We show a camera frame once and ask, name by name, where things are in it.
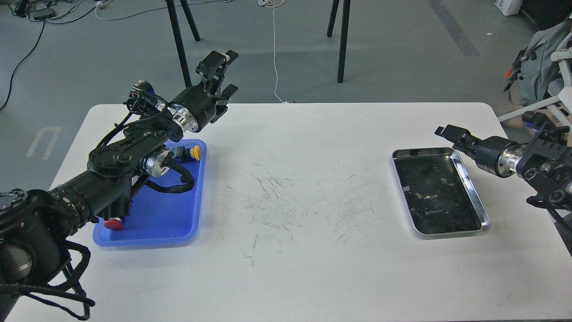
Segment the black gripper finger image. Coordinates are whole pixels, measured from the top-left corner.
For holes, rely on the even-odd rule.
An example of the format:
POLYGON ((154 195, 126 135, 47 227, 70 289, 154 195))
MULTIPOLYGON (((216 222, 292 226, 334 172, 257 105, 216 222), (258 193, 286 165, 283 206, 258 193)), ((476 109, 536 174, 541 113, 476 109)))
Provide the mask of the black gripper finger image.
POLYGON ((474 140, 455 140, 452 148, 464 153, 468 157, 475 157, 477 145, 478 143, 474 140))
POLYGON ((227 67, 239 57, 238 53, 229 50, 226 53, 211 51, 196 66, 195 73, 201 77, 205 90, 220 90, 227 67))
POLYGON ((469 130, 458 126, 437 127, 434 134, 457 145, 476 145, 482 142, 482 139, 472 135, 469 130))
POLYGON ((227 110, 227 104, 229 103, 231 97, 237 92, 238 87, 229 84, 220 95, 213 98, 213 103, 215 104, 215 115, 213 116, 210 123, 215 123, 221 116, 223 116, 227 110))

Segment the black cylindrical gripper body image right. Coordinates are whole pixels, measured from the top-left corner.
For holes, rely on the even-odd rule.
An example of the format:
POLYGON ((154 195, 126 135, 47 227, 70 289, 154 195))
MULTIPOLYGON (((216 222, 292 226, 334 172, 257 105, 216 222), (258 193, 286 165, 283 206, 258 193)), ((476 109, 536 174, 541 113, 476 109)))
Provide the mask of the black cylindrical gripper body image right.
POLYGON ((479 169, 500 178, 516 173, 523 155, 523 146, 504 137, 491 136, 475 141, 474 161, 479 169))

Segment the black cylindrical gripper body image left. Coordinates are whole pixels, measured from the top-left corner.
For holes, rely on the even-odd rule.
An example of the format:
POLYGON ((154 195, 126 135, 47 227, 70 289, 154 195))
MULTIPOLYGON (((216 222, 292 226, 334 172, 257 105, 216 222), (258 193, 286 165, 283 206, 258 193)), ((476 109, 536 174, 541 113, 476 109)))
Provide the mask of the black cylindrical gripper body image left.
POLYGON ((215 115, 213 98, 218 95, 207 92, 199 85, 186 88, 169 102, 169 108, 174 110, 172 120, 182 132, 200 132, 215 115))

